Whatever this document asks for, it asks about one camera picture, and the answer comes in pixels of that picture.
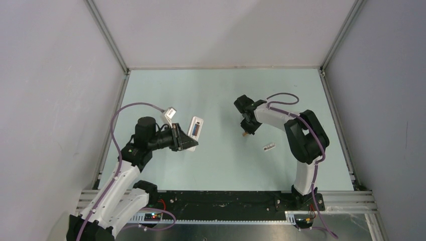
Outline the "white AC remote control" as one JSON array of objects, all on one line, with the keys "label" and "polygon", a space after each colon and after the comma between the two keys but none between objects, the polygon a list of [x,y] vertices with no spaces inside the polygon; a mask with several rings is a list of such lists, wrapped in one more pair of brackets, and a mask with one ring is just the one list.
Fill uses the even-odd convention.
[{"label": "white AC remote control", "polygon": [[195,141],[198,141],[203,126],[203,119],[194,116],[190,122],[187,135]]}]

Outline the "blue AAA battery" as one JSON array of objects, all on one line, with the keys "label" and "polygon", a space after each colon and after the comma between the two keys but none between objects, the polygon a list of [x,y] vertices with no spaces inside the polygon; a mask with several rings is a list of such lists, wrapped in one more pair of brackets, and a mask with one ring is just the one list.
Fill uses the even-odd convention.
[{"label": "blue AAA battery", "polygon": [[192,135],[194,137],[196,137],[198,135],[199,129],[200,129],[200,122],[196,122],[193,126],[193,129],[192,129]]}]

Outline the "white battery cover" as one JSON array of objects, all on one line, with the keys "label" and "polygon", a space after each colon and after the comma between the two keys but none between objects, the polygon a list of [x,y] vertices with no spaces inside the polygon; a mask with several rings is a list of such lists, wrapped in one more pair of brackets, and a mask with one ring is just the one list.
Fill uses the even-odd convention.
[{"label": "white battery cover", "polygon": [[269,151],[269,150],[271,150],[275,147],[276,147],[275,143],[269,143],[269,144],[267,144],[263,147],[263,150],[266,152],[266,151]]}]

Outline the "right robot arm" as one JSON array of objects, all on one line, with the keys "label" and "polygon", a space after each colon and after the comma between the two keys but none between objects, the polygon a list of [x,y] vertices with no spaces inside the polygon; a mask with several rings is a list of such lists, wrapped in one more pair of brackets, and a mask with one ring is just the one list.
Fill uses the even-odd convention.
[{"label": "right robot arm", "polygon": [[261,125],[286,133],[290,151],[297,160],[292,203],[299,210],[309,206],[319,210],[316,180],[318,166],[326,158],[329,137],[312,110],[294,113],[274,107],[276,103],[269,97],[254,101],[242,95],[234,101],[234,106],[243,117],[240,126],[245,135],[254,135]]}]

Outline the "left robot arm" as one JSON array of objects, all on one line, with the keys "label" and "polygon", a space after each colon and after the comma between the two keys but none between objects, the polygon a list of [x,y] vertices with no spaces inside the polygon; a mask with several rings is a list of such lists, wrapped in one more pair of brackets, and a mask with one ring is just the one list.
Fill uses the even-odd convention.
[{"label": "left robot arm", "polygon": [[155,150],[194,151],[202,125],[203,119],[195,116],[185,133],[178,123],[158,130],[153,117],[139,118],[108,183],[79,215],[70,215],[66,240],[115,240],[139,210],[155,208],[159,202],[157,186],[136,178]]}]

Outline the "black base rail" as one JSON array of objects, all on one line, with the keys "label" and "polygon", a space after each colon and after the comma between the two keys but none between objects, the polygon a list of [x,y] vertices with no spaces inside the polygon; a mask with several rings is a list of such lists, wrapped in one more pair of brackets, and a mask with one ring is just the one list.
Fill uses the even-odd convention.
[{"label": "black base rail", "polygon": [[169,211],[178,224],[290,224],[318,214],[377,214],[371,191],[159,191],[148,207]]}]

